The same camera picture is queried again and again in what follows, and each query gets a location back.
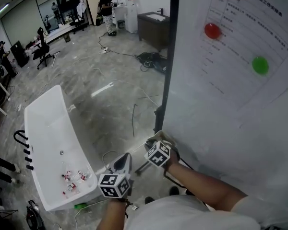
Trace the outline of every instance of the bathtub faucet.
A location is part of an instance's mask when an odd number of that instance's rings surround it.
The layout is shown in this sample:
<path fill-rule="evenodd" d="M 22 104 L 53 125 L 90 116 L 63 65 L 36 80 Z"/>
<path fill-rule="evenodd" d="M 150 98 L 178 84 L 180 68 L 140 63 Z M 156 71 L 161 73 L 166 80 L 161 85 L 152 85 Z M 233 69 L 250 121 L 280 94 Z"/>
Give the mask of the bathtub faucet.
<path fill-rule="evenodd" d="M 21 142 L 20 140 L 18 140 L 16 138 L 16 135 L 19 135 L 21 136 L 22 138 L 24 138 L 25 140 L 28 140 L 28 137 L 25 137 L 22 133 L 24 133 L 24 130 L 17 130 L 15 133 L 14 133 L 14 140 L 16 140 L 18 143 L 22 144 L 23 146 L 25 146 L 26 148 L 29 148 L 30 145 L 29 144 L 24 144 L 23 142 Z"/>

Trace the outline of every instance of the green ball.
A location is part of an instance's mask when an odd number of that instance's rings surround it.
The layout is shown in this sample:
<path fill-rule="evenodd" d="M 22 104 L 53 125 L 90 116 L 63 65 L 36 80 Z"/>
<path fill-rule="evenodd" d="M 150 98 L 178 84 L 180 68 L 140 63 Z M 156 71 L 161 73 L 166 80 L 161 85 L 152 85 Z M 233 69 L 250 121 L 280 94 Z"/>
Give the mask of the green ball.
<path fill-rule="evenodd" d="M 260 75 L 265 75 L 269 71 L 269 64 L 267 60 L 261 56 L 256 57 L 253 62 L 253 69 Z"/>

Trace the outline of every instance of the green object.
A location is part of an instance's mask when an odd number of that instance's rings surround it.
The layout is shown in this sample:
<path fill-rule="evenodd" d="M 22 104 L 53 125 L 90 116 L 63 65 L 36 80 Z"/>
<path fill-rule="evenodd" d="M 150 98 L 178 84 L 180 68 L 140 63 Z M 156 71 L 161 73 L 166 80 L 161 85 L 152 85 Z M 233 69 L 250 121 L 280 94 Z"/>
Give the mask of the green object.
<path fill-rule="evenodd" d="M 260 75 L 265 75 L 269 71 L 269 64 L 267 60 L 261 56 L 256 57 L 253 62 L 253 69 Z"/>
<path fill-rule="evenodd" d="M 82 209 L 82 208 L 84 208 L 84 207 L 87 207 L 87 204 L 86 204 L 86 203 L 75 205 L 75 206 L 74 206 L 74 209 Z"/>

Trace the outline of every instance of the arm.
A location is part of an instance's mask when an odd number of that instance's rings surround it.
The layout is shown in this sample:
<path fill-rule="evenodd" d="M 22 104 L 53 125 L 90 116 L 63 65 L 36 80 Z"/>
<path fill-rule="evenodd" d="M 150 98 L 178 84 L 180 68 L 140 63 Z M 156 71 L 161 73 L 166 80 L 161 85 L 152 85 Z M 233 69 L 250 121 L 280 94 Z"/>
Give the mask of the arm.
<path fill-rule="evenodd" d="M 239 189 L 225 182 L 179 164 L 175 152 L 171 152 L 168 172 L 198 199 L 215 210 L 231 211 L 238 201 L 247 196 Z"/>
<path fill-rule="evenodd" d="M 126 203 L 111 199 L 97 230 L 123 230 Z"/>
<path fill-rule="evenodd" d="M 105 4 L 101 5 L 101 7 L 102 7 L 103 9 L 112 8 L 112 6 L 107 6 L 107 5 L 105 5 Z"/>

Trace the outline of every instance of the white shirt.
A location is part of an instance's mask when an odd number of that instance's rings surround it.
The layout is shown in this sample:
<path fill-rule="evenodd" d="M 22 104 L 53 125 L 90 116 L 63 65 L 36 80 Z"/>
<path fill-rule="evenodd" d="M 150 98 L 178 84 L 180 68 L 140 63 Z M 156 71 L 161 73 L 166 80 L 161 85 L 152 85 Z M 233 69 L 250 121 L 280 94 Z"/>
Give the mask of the white shirt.
<path fill-rule="evenodd" d="M 210 211 L 194 196 L 169 196 L 145 205 L 125 230 L 288 230 L 288 209 L 257 198 L 240 200 L 231 212 Z"/>

